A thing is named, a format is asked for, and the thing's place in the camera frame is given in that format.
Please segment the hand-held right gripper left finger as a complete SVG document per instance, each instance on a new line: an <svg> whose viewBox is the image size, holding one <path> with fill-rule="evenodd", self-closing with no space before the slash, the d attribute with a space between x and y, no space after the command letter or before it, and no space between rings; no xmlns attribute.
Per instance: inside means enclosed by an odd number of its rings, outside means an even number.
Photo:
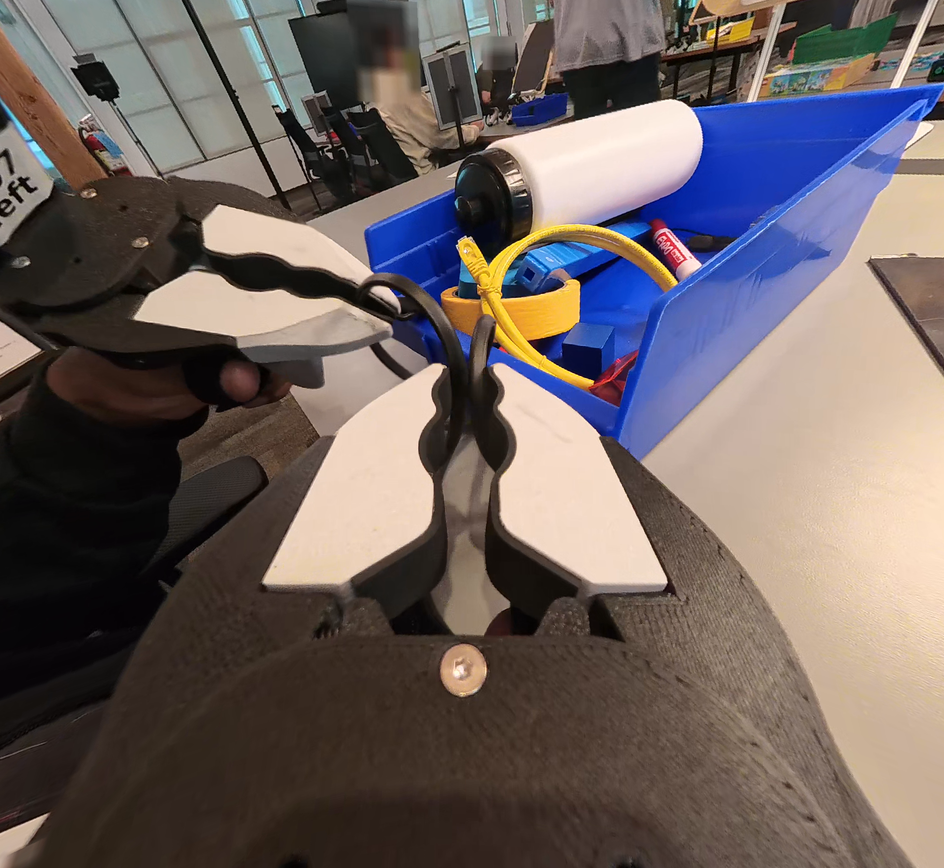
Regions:
<svg viewBox="0 0 944 868"><path fill-rule="evenodd" d="M376 601L390 619L443 578L450 372L432 364L331 437L262 579L273 593Z"/></svg>

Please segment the white bottle with black lid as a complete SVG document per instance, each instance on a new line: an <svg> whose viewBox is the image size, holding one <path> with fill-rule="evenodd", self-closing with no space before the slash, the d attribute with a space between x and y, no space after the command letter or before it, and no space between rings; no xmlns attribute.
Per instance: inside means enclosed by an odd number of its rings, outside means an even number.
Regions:
<svg viewBox="0 0 944 868"><path fill-rule="evenodd" d="M599 225L684 186L703 146L699 115L674 100L517 134L462 162L456 221L496 248L551 227Z"/></svg>

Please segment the blue plastic bin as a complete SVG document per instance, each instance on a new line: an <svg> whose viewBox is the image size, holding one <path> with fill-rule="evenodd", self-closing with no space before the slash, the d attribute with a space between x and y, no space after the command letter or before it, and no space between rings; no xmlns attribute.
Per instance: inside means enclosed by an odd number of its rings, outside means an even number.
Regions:
<svg viewBox="0 0 944 868"><path fill-rule="evenodd" d="M941 85L697 109L702 156L689 180L601 223L662 220L678 237L730 237L668 293L613 261L583 283L581 317L636 353L619 406L496 347L507 363L641 458L846 258Z"/></svg>

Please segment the person's left forearm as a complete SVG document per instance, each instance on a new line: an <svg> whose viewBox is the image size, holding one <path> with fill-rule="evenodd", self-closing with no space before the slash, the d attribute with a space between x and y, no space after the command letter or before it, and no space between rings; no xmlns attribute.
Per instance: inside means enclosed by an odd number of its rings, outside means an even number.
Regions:
<svg viewBox="0 0 944 868"><path fill-rule="evenodd" d="M135 596L167 531L181 479L181 420L112 426L35 379L2 423L2 648L35 647L103 623Z"/></svg>

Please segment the red fire extinguisher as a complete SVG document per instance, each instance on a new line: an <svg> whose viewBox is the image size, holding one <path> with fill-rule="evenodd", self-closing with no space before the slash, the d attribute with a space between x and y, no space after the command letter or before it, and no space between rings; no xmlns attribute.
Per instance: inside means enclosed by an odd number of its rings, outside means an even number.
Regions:
<svg viewBox="0 0 944 868"><path fill-rule="evenodd" d="M134 176L121 148L105 132L92 114L87 114L80 119L77 124L77 134L88 153L104 171L105 176Z"/></svg>

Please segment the red transparent cube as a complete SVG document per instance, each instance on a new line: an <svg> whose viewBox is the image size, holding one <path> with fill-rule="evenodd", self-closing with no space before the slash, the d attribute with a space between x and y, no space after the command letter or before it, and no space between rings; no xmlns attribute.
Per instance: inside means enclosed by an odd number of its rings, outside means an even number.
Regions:
<svg viewBox="0 0 944 868"><path fill-rule="evenodd" d="M630 372L635 367L639 351L622 355L614 361L589 387L589 393L610 405L619 406L628 383Z"/></svg>

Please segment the black mesh office chair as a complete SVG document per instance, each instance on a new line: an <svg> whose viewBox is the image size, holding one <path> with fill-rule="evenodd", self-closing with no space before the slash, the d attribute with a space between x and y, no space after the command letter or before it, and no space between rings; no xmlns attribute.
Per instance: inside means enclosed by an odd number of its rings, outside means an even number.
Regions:
<svg viewBox="0 0 944 868"><path fill-rule="evenodd" d="M143 571L143 581L175 584L180 565L267 484L264 467L252 457L225 461L184 480L171 499L167 532Z"/></svg>

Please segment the blue block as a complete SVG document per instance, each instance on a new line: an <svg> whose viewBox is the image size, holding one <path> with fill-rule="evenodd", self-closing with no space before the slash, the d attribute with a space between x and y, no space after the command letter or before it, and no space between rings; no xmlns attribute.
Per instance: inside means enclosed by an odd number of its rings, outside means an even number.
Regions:
<svg viewBox="0 0 944 868"><path fill-rule="evenodd" d="M613 326L581 321L561 343L560 366L594 382L616 361L616 343Z"/></svg>

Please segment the black sensor on stand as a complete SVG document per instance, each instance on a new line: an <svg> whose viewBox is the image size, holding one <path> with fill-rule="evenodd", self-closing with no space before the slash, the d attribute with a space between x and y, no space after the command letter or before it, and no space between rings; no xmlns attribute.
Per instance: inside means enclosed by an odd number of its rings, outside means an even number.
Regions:
<svg viewBox="0 0 944 868"><path fill-rule="evenodd" d="M112 104L120 96L120 87L108 66L94 54L77 54L71 68L84 92L98 100Z"/></svg>

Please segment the yellow tape roll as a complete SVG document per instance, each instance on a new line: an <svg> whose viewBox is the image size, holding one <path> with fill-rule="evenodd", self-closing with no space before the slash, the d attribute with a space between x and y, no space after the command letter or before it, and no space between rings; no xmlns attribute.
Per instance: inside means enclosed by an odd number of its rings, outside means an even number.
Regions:
<svg viewBox="0 0 944 868"><path fill-rule="evenodd" d="M566 334L581 319L582 286L570 279L559 288L540 294L502 298L502 305L518 331L529 342ZM462 298L458 288L444 290L440 305L456 331L472 336L481 315L478 294Z"/></svg>

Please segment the grey panel on stand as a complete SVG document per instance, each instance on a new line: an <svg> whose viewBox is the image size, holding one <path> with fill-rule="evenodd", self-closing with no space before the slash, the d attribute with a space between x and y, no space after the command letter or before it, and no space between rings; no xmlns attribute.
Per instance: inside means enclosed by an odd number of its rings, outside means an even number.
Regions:
<svg viewBox="0 0 944 868"><path fill-rule="evenodd" d="M439 130L452 129L464 151L466 125L484 120L471 45L453 43L422 57L421 65Z"/></svg>

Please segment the red marker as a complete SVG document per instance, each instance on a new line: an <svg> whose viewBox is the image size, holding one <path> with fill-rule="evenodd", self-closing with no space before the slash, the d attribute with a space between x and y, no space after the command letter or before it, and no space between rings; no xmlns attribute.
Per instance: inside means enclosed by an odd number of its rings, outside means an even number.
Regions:
<svg viewBox="0 0 944 868"><path fill-rule="evenodd" d="M654 247L678 283L701 270L702 262L665 222L653 219L649 226Z"/></svg>

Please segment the small blue bin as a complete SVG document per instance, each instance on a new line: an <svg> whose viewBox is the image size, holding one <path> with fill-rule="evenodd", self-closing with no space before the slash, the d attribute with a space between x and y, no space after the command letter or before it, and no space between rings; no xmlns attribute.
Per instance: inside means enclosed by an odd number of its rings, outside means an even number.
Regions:
<svg viewBox="0 0 944 868"><path fill-rule="evenodd" d="M511 109L511 123L516 128L531 128L558 121L567 116L569 106L565 91L543 94L521 101Z"/></svg>

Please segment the colourful toy box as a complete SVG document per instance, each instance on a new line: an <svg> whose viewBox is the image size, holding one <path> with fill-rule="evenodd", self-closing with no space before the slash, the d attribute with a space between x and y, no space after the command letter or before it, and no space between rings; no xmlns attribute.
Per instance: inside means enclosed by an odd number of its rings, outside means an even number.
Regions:
<svg viewBox="0 0 944 868"><path fill-rule="evenodd" d="M817 63L785 64L769 72L759 99L796 97L844 90L858 83L875 64L876 54Z"/></svg>

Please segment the green box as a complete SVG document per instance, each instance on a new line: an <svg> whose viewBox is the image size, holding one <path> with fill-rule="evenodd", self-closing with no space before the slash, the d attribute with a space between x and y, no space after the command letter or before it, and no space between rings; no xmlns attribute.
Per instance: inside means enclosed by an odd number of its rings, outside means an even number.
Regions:
<svg viewBox="0 0 944 868"><path fill-rule="evenodd" d="M802 34L795 40L792 63L816 64L878 55L888 44L898 18L893 12L864 26L833 30L825 25Z"/></svg>

